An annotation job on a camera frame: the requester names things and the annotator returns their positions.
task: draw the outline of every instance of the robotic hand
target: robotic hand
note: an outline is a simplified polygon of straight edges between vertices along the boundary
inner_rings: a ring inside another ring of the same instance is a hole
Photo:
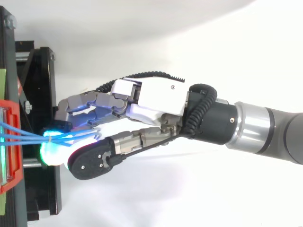
[[[303,164],[303,113],[242,102],[230,105],[218,99],[211,86],[197,84],[188,91],[184,82],[162,72],[140,73],[62,100],[55,120],[67,131],[125,117],[154,126],[124,131],[76,150],[68,160],[71,173],[81,180],[103,175],[129,156],[178,137]],[[96,108],[73,115],[90,106]]]

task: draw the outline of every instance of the black cylindrical joint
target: black cylindrical joint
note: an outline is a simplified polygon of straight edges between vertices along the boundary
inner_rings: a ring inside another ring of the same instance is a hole
[[[184,121],[203,98],[203,94],[189,93]],[[203,117],[193,139],[223,145],[232,138],[237,119],[238,113],[234,105],[215,102]]]

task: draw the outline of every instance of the red clamp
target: red clamp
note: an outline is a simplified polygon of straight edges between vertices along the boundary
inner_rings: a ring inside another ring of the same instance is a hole
[[[19,104],[14,103],[12,101],[0,100],[0,108],[2,108],[4,116],[3,121],[6,124],[20,129]],[[18,135],[18,133],[14,131],[6,129],[4,131],[6,134],[9,135]],[[16,186],[23,177],[21,145],[1,146],[2,149],[3,147],[5,148],[5,156],[2,155],[2,157],[0,158],[2,160],[1,162],[5,161],[5,165],[0,166],[0,168],[6,168],[7,179],[5,184],[0,181],[0,194],[7,192],[9,189]]]

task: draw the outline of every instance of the white wall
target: white wall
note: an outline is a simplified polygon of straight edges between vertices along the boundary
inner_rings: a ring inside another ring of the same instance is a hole
[[[303,112],[302,1],[0,3],[17,17],[16,39],[34,39],[56,52],[57,101],[161,70],[189,86],[212,85],[231,103]],[[142,127],[123,123],[105,125],[104,136]],[[62,212],[42,212],[29,226],[298,227],[302,176],[299,165],[179,139],[90,181],[74,179],[63,167]]]

